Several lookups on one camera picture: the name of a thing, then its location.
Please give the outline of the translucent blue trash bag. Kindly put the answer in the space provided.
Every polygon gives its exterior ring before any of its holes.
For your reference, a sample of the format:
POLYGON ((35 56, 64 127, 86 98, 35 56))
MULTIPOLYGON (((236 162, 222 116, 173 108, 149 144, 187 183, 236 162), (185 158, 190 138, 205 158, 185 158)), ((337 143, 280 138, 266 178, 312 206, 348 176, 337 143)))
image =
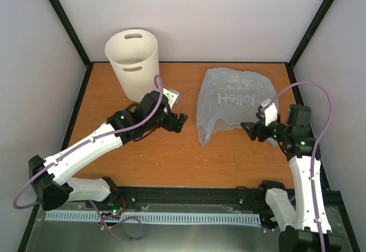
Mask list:
POLYGON ((226 67, 209 69, 197 101, 200 144, 209 143, 218 130, 239 129, 242 122, 257 122, 258 107, 276 95, 270 79, 259 73, 226 67))

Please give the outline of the white plastic trash bin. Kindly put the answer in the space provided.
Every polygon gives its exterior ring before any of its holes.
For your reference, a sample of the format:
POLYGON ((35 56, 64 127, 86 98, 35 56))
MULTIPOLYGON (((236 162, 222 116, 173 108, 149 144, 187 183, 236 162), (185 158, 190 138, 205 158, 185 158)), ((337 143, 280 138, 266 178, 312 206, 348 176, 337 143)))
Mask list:
POLYGON ((105 55, 126 95, 139 102, 156 89, 154 77, 159 75, 158 41, 141 29, 113 35, 105 45, 105 55))

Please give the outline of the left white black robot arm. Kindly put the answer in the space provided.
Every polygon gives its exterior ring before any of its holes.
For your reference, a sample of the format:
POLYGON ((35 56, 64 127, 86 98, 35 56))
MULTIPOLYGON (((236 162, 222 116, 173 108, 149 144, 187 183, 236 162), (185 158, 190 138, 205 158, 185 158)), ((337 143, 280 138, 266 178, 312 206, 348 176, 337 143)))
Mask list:
POLYGON ((120 190, 109 177, 75 178, 76 172, 100 156, 129 142, 138 142, 159 128, 180 133, 188 116, 175 114, 180 94, 172 89, 147 93, 140 103, 115 112, 97 130, 63 151, 29 160, 31 186, 45 211, 66 202, 95 201, 103 208, 115 208, 120 190))

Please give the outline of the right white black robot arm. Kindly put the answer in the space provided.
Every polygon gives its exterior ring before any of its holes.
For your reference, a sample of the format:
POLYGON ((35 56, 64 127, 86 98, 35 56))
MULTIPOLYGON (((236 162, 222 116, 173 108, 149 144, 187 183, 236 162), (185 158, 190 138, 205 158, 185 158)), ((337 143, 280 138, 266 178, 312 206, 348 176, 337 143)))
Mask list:
POLYGON ((311 109, 290 105, 287 121, 281 123, 276 105, 266 100, 256 116, 256 123, 243 122, 241 127, 253 141, 274 139, 289 162, 294 180, 294 206, 283 189, 271 187, 265 192, 265 202, 280 228, 279 250, 340 251, 341 238, 333 234, 325 212, 321 162, 312 157, 317 144, 311 137, 311 109))

